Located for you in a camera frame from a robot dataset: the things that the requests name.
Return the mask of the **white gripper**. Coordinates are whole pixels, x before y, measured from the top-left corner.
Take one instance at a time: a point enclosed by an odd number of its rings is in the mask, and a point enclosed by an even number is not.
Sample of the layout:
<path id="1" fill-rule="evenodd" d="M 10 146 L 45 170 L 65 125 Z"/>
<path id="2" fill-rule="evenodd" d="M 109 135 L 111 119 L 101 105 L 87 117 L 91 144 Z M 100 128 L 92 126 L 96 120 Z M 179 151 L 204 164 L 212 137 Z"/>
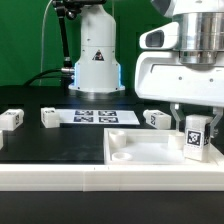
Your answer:
<path id="1" fill-rule="evenodd" d="M 224 115 L 224 52 L 217 54 L 214 65 L 184 65 L 179 52 L 173 50 L 178 37 L 177 22 L 140 36 L 144 52 L 136 63 L 135 92 L 139 98 L 171 102 L 176 130 L 184 120 L 179 103 L 213 106 L 210 137 L 215 138 Z"/>

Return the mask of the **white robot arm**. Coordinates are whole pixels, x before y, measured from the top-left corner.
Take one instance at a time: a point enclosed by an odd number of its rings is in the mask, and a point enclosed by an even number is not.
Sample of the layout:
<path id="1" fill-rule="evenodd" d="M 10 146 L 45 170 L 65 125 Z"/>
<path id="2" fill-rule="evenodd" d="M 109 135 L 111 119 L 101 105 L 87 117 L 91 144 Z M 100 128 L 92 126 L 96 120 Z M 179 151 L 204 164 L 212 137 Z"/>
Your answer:
<path id="1" fill-rule="evenodd" d="M 135 67 L 140 98 L 210 106 L 210 135 L 224 113 L 224 0 L 151 0 L 172 21 L 140 36 Z M 115 27 L 100 6 L 82 11 L 81 57 L 70 88 L 88 97 L 120 90 Z"/>

